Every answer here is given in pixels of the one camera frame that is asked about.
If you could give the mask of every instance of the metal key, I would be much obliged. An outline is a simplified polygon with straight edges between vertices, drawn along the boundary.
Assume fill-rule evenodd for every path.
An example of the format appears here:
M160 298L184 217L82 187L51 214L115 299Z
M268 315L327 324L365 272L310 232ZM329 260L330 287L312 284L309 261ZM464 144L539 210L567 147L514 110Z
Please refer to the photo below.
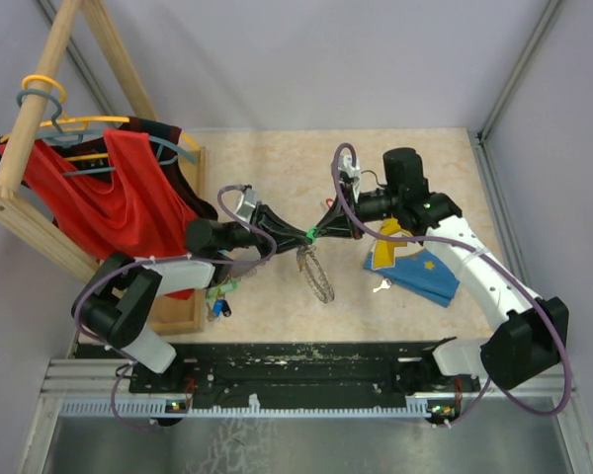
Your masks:
M377 293L381 289L389 289L389 288L391 288L391 285L392 285L391 280L388 278L385 278L382 280L382 283L380 283L379 287L374 288L374 293Z

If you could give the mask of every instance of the blue towel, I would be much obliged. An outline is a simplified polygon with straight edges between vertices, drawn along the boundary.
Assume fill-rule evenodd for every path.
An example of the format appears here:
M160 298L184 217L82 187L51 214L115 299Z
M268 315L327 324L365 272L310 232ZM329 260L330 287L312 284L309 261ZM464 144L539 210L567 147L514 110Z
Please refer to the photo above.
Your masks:
M381 233L410 235L392 218L382 223ZM459 286L459 281L448 267L419 244L378 240L367 256L365 269L376 272L444 307L450 304Z
M392 283L410 289L440 306L448 307L455 297L459 281L428 250L422 250L411 257L398 257L393 267L377 270L373 269L373 258L374 254L370 252L365 261L365 269L376 272Z

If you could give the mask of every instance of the gray floor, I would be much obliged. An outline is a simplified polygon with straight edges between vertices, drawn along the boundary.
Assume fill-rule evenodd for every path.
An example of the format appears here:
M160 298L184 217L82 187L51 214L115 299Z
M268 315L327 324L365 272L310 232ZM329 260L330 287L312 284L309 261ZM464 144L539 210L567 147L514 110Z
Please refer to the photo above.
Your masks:
M555 419L484 400L452 430L395 420L185 420L151 434L59 421L45 474L548 473L568 467Z

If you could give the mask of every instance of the green tag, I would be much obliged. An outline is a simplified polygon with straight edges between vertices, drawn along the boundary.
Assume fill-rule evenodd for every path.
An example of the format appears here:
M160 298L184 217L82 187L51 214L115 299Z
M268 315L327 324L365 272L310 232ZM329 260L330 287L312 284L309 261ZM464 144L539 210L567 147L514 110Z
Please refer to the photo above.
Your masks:
M231 281L227 284L223 284L222 286L216 286L215 288L210 288L207 291L207 299L215 298L217 294L225 294L229 293L230 291L234 291L237 289L237 281Z
M316 237L314 237L314 233L316 233L316 230L316 227L312 227L305 233L305 237L307 237L312 242L312 244L316 242Z

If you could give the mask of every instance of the zip tie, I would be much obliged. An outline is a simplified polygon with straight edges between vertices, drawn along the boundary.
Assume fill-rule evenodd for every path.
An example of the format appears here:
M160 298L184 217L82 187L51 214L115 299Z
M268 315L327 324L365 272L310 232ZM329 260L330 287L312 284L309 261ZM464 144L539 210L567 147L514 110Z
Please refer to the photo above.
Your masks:
M317 230L318 229L316 228L316 226L314 226L305 233L305 237L307 237L309 240L311 240L312 244L314 242L316 242L316 237L314 236L314 234L316 233Z
M472 260L477 258L479 255L487 254L488 252L489 252L489 250L487 247L477 247L474 252L470 252L469 254L467 254L467 256L459 264L459 267L453 272L453 275L455 275L455 278L458 279L459 281L461 281L462 273L466 269L467 265Z

